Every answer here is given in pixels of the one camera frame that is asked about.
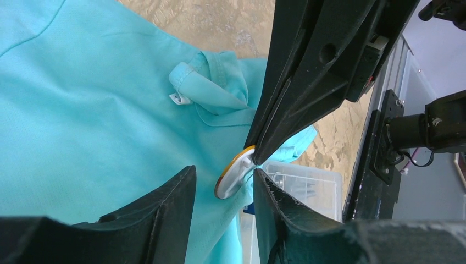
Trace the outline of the teal t-shirt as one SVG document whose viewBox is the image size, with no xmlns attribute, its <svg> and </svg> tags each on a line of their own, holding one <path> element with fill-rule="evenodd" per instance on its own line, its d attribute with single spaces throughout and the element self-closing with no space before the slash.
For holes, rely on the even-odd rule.
<svg viewBox="0 0 466 264">
<path fill-rule="evenodd" d="M 96 221 L 195 166 L 186 263 L 242 263 L 214 187 L 242 151 L 266 60 L 195 48 L 116 1 L 1 1 L 1 215 Z"/>
</svg>

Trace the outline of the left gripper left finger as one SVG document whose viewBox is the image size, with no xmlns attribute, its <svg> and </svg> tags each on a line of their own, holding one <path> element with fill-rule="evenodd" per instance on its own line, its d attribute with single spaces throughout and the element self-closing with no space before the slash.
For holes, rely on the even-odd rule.
<svg viewBox="0 0 466 264">
<path fill-rule="evenodd" d="M 1 263 L 184 263 L 195 193 L 188 166 L 96 223 L 2 217 Z"/>
</svg>

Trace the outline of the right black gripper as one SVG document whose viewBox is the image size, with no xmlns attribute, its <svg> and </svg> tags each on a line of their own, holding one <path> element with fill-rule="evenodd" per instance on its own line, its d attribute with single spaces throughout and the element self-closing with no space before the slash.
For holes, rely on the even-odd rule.
<svg viewBox="0 0 466 264">
<path fill-rule="evenodd" d="M 244 147 L 288 138 L 367 93 L 418 1 L 276 1 L 262 94 Z"/>
</svg>

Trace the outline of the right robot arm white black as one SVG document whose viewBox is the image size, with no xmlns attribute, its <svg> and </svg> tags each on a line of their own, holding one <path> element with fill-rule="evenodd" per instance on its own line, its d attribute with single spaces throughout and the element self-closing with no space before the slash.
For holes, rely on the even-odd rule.
<svg viewBox="0 0 466 264">
<path fill-rule="evenodd" d="M 380 73 L 419 1 L 275 1 L 259 106 L 245 148 L 263 164 L 287 139 L 357 102 Z M 465 31 L 465 1 L 430 1 L 422 21 L 438 18 Z M 394 149 L 465 149 L 465 90 L 425 106 L 418 121 L 388 126 Z"/>
</svg>

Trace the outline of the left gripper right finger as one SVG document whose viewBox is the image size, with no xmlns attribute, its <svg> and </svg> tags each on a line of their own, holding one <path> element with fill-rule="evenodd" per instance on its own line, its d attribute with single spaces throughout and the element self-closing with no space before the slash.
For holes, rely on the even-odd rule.
<svg viewBox="0 0 466 264">
<path fill-rule="evenodd" d="M 465 222 L 340 223 L 253 173 L 261 263 L 465 263 Z"/>
</svg>

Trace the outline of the orange round brooch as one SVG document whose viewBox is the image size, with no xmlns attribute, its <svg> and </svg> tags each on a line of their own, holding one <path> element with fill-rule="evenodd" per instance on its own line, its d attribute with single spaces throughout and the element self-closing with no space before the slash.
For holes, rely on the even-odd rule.
<svg viewBox="0 0 466 264">
<path fill-rule="evenodd" d="M 216 198 L 225 200 L 239 191 L 245 176 L 256 167 L 252 159 L 254 152 L 254 145 L 247 147 L 226 166 L 215 185 Z"/>
</svg>

